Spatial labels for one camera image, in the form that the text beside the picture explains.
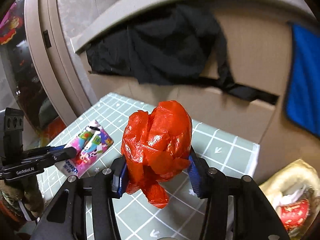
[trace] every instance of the red and gold wrapper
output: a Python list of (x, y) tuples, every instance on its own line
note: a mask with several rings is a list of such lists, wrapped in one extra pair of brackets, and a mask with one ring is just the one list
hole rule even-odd
[(309, 210), (310, 204), (307, 199), (276, 208), (276, 212), (287, 231), (300, 227), (308, 217)]

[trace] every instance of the red wrapped object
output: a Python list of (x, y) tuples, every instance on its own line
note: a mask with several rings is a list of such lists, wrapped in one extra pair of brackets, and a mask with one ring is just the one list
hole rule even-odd
[(151, 114), (138, 110), (129, 117), (121, 153), (129, 170), (126, 192), (142, 189), (149, 203), (164, 208), (169, 197), (165, 182), (190, 164), (191, 118), (177, 101), (160, 102)]

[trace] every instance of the red package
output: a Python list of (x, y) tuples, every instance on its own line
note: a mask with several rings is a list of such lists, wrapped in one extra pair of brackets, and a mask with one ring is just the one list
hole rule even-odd
[(149, 203), (164, 208), (169, 197), (165, 182), (190, 165), (191, 118), (177, 101), (160, 102), (151, 114), (138, 110), (129, 117), (121, 153), (129, 170), (126, 192), (141, 189)]

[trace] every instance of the red plastic bag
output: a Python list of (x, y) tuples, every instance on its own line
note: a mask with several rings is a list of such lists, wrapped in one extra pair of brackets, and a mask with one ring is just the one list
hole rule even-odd
[(149, 203), (164, 208), (169, 197), (165, 182), (190, 165), (191, 118), (177, 101), (160, 102), (151, 114), (138, 110), (129, 117), (121, 153), (129, 170), (126, 192), (141, 189)]

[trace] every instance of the black cloth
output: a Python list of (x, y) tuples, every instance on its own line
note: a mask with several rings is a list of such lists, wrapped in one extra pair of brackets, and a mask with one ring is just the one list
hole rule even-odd
[[(212, 48), (217, 80), (199, 77)], [(86, 52), (94, 73), (134, 76), (140, 84), (215, 86), (247, 101), (276, 101), (273, 95), (268, 98), (268, 93), (235, 84), (226, 38), (213, 14), (203, 8), (175, 4), (153, 9), (93, 42)]]

